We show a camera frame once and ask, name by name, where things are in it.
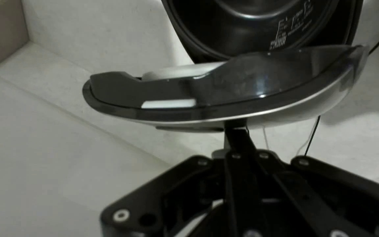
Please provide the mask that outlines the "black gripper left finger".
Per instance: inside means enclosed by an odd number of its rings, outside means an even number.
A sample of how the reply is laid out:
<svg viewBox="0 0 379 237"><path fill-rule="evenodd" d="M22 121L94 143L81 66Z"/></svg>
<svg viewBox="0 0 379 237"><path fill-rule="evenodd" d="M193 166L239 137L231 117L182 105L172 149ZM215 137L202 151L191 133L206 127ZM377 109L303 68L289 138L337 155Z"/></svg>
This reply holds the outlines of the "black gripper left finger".
<svg viewBox="0 0 379 237"><path fill-rule="evenodd" d="M233 237L260 237L257 210L253 206L256 175L251 154L255 149L248 127L236 122L226 123L226 181L229 205L231 231Z"/></svg>

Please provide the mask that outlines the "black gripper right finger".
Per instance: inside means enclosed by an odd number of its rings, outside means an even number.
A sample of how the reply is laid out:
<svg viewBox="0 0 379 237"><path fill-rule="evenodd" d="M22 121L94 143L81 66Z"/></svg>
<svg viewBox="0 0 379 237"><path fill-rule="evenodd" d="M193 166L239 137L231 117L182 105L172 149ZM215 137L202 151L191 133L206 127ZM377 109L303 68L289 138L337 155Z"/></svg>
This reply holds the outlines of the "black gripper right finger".
<svg viewBox="0 0 379 237"><path fill-rule="evenodd" d="M366 231L339 216L308 180L285 164L273 151L258 150L256 162L277 183L315 237L366 237Z"/></svg>

